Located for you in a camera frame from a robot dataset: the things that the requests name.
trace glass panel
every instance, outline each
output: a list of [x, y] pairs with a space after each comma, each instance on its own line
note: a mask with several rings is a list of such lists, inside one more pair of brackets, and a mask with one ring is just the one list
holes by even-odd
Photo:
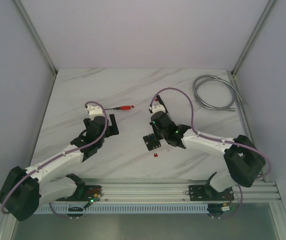
[[243, 204], [229, 219], [205, 214], [89, 214], [79, 220], [33, 215], [12, 240], [258, 240], [279, 239], [268, 204]]

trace small red object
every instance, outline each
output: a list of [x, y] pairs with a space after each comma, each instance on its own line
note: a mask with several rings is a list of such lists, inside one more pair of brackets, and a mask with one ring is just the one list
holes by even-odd
[[119, 110], [130, 110], [131, 106], [120, 106]]

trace metal extrusion frame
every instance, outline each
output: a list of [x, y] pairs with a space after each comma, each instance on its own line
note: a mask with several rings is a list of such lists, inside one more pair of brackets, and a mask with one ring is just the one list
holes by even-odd
[[52, 72], [54, 78], [57, 76], [58, 71], [56, 70], [52, 59], [45, 48], [42, 40], [40, 39], [38, 32], [36, 31], [35, 27], [33, 26], [33, 23], [30, 20], [30, 17], [24, 8], [21, 0], [12, 0], [18, 14], [20, 15], [25, 27], [27, 28], [28, 32], [30, 33], [33, 41], [35, 42], [35, 45], [39, 51], [39, 53], [42, 55], [44, 62], [47, 64], [49, 70]]
[[[189, 190], [189, 185], [203, 185], [204, 181], [180, 180], [180, 179], [83, 179], [86, 185], [100, 185], [102, 187], [102, 197], [97, 205], [104, 204], [209, 204], [211, 201], [191, 201], [190, 196], [185, 194]], [[280, 203], [281, 197], [275, 182], [256, 181], [252, 187], [241, 187], [244, 203]], [[241, 198], [240, 190], [233, 187], [234, 203]], [[55, 201], [56, 204], [70, 204], [71, 206], [84, 206], [87, 202]]]
[[[84, 204], [58, 203], [53, 209], [58, 214], [207, 214], [208, 206], [201, 203], [181, 205], [167, 204], [93, 204], [83, 210]], [[70, 208], [80, 208], [80, 211], [69, 211]], [[52, 214], [49, 204], [39, 207], [35, 214]]]
[[244, 62], [245, 58], [247, 57], [247, 55], [249, 54], [253, 44], [255, 43], [256, 39], [258, 38], [262, 28], [264, 27], [265, 23], [267, 22], [274, 6], [276, 5], [278, 0], [268, 0], [261, 16], [259, 17], [249, 39], [247, 40], [244, 49], [241, 53], [241, 55], [239, 56], [235, 67], [232, 70], [232, 75], [233, 77], [237, 74], [237, 72], [239, 71], [242, 63]]
[[0, 240], [11, 240], [14, 232], [16, 218], [12, 214], [3, 215], [0, 222]]
[[286, 211], [283, 203], [271, 202], [269, 206], [279, 239], [286, 239]]

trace black mounting bracket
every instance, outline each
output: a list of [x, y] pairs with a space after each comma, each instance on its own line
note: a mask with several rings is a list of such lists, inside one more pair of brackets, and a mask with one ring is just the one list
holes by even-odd
[[231, 202], [234, 200], [234, 194], [231, 187], [222, 192], [215, 192], [212, 196], [207, 194], [206, 185], [189, 185], [186, 194], [189, 195], [191, 202]]
[[62, 197], [57, 199], [57, 202], [88, 202], [94, 198], [94, 194], [100, 193], [102, 191], [102, 186], [100, 185], [85, 185], [83, 187], [82, 194], [80, 196], [75, 196], [74, 194], [69, 197]]

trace metal pole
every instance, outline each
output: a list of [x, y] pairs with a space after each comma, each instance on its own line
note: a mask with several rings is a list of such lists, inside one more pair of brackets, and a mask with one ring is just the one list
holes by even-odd
[[56, 68], [54, 67], [54, 64], [51, 60], [51, 57], [48, 53], [48, 51], [46, 50], [46, 48], [44, 47], [36, 29], [34, 28], [29, 15], [27, 13], [27, 11], [25, 10], [23, 4], [21, 3], [20, 0], [12, 0], [12, 2], [14, 3], [14, 6], [18, 12], [18, 14], [20, 15], [20, 17], [22, 18], [27, 30], [29, 31], [32, 39], [34, 40], [37, 49], [39, 50], [39, 52], [41, 53], [45, 63], [47, 64], [47, 66], [49, 67], [50, 71], [52, 72], [52, 74], [54, 75], [54, 77], [57, 76], [58, 71], [56, 70]]
[[247, 43], [246, 43], [241, 55], [239, 56], [239, 58], [236, 62], [236, 65], [232, 71], [233, 77], [239, 71], [242, 63], [244, 62], [245, 58], [247, 57], [249, 51], [251, 50], [255, 40], [258, 38], [262, 28], [264, 27], [265, 23], [267, 22], [270, 14], [272, 12], [272, 9], [275, 6], [275, 4], [277, 3], [277, 1], [278, 0], [269, 0], [268, 3], [266, 4], [264, 11], [262, 12], [261, 16], [259, 17], [259, 20], [258, 20], [251, 36], [247, 40]]

